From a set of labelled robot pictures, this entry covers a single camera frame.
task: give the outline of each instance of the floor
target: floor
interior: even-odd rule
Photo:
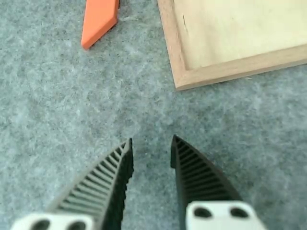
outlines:
[[[85,0],[0,2],[0,228],[133,138],[123,230],[178,230],[170,144],[218,165],[270,230],[307,225],[307,65],[175,92],[156,0],[80,46]]]

